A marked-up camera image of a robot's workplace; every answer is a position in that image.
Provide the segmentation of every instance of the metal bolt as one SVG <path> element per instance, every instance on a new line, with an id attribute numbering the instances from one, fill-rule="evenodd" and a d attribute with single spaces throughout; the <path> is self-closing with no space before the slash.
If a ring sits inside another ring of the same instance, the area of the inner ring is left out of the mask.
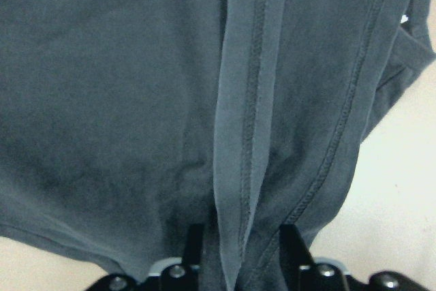
<path id="1" fill-rule="evenodd" d="M 321 264 L 318 266 L 318 271 L 322 276 L 330 277 L 334 275 L 334 269 L 327 264 Z"/>
<path id="2" fill-rule="evenodd" d="M 110 291 L 121 291 L 127 286 L 127 281 L 122 277 L 115 277 L 109 284 Z"/>
<path id="3" fill-rule="evenodd" d="M 179 277 L 182 277 L 185 274 L 185 269 L 180 265 L 174 265 L 170 269 L 170 276 L 178 279 Z"/>
<path id="4" fill-rule="evenodd" d="M 376 282 L 377 284 L 390 289 L 398 288 L 398 286 L 400 285 L 400 283 L 398 283 L 398 281 L 389 274 L 377 276 Z"/>

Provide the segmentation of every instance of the gray fabric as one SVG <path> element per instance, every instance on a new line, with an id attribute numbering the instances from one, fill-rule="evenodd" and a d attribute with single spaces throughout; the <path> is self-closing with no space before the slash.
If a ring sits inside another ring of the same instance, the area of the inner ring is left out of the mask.
<path id="1" fill-rule="evenodd" d="M 0 234 L 143 280 L 203 223 L 201 291 L 286 291 L 279 226 L 337 214 L 429 2 L 0 0 Z"/>

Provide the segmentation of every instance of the cloth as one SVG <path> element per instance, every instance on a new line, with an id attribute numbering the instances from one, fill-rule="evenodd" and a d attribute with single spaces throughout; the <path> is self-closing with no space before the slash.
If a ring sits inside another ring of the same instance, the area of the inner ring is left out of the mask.
<path id="1" fill-rule="evenodd" d="M 337 214 L 429 3 L 0 0 L 0 235 L 142 281 L 205 224 L 200 291 L 285 291 L 279 226 Z"/>

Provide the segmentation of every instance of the t-shirt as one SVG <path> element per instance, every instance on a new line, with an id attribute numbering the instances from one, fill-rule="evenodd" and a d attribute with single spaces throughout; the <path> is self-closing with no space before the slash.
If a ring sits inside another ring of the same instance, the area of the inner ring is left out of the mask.
<path id="1" fill-rule="evenodd" d="M 142 281 L 285 291 L 360 143 L 436 59 L 430 0 L 0 0 L 0 235 Z"/>

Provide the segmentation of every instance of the shirt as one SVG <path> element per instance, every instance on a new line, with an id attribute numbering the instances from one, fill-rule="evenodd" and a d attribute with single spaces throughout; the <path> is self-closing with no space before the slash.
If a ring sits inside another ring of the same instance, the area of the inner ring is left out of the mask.
<path id="1" fill-rule="evenodd" d="M 279 226 L 337 214 L 429 3 L 0 0 L 0 234 L 143 280 L 200 223 L 201 291 L 287 290 Z"/>

